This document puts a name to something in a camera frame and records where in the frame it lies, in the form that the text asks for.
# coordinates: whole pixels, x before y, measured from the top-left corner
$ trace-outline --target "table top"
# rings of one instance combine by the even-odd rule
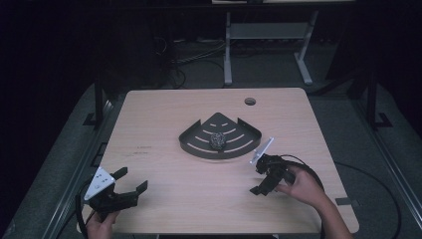
[[[246,98],[255,99],[253,106]],[[347,197],[301,89],[135,91],[127,94],[101,166],[128,167],[115,192],[148,189],[138,205],[121,211],[113,230],[145,234],[317,233],[315,210],[283,193],[256,196],[249,190],[265,175],[249,161],[253,152],[231,159],[204,159],[180,147],[179,136],[215,113],[244,120],[274,141],[266,154],[292,154],[320,177],[331,200]],[[351,232],[358,222],[350,205],[338,209]]]

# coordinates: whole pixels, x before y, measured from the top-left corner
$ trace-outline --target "cable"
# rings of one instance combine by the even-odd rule
[[[59,239],[60,238],[60,236],[62,235],[62,233],[65,230],[66,226],[69,224],[69,222],[75,216],[76,213],[77,213],[77,210],[74,210],[72,212],[72,214],[68,217],[68,219],[66,219],[65,223],[63,224],[62,228],[60,229],[59,233],[57,234],[56,239]]]
[[[364,171],[360,168],[357,168],[357,167],[354,167],[354,166],[351,166],[351,165],[348,165],[348,164],[345,164],[345,163],[342,163],[342,162],[338,162],[338,161],[335,161],[334,163],[341,165],[341,166],[344,166],[344,167],[354,169],[354,170],[356,170],[356,171],[358,171],[362,174],[365,174],[366,176],[368,176],[368,177],[372,178],[373,180],[375,180],[376,182],[378,182],[388,192],[388,194],[390,195],[391,199],[394,202],[394,206],[395,206],[395,209],[397,211],[397,227],[396,227],[396,230],[394,232],[394,235],[391,238],[392,239],[397,238],[399,233],[400,233],[400,229],[401,229],[401,210],[400,210],[400,206],[398,205],[397,199],[394,197],[391,190],[381,180],[379,180],[378,178],[376,178],[375,176],[373,176],[372,174],[370,174],[367,171]]]
[[[293,155],[290,155],[290,154],[283,154],[283,155],[280,155],[280,157],[281,157],[281,158],[283,158],[284,156],[295,158],[295,159],[299,160],[301,163],[303,163],[304,165],[307,165],[307,164],[306,164],[306,163],[304,163],[304,162],[303,162],[300,158],[298,158],[298,157],[296,157],[296,156],[293,156]]]
[[[88,232],[87,232],[87,226],[84,222],[84,218],[82,216],[82,202],[81,202],[81,194],[82,191],[84,190],[84,188],[89,185],[92,181],[92,178],[86,180],[80,190],[78,191],[78,194],[75,195],[75,210],[76,210],[76,214],[77,214],[77,220],[78,220],[78,224],[81,230],[81,233],[84,235],[84,238],[88,238]]]

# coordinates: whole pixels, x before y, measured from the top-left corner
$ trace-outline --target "metal stand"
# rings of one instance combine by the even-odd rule
[[[295,53],[295,59],[306,85],[313,80],[304,62],[305,54],[317,21],[318,11],[314,11],[307,23],[231,23],[230,12],[226,19],[226,54],[224,56],[224,84],[233,83],[230,62],[231,39],[304,39],[301,50]]]

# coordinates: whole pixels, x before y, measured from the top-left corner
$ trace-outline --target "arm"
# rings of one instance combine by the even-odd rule
[[[289,171],[296,176],[295,183],[293,185],[279,184],[276,190],[312,206],[319,214],[327,239],[353,238],[337,208],[319,187],[314,178],[298,167],[291,166],[289,167]]]

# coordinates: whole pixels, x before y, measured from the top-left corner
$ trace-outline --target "human hand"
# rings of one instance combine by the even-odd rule
[[[119,211],[110,213],[102,222],[100,215],[95,212],[93,217],[87,222],[87,232],[89,239],[111,239],[112,225]]]
[[[277,191],[284,192],[314,208],[318,208],[321,203],[329,200],[316,180],[305,170],[289,166],[289,172],[295,175],[295,183],[293,185],[279,184],[276,186]]]

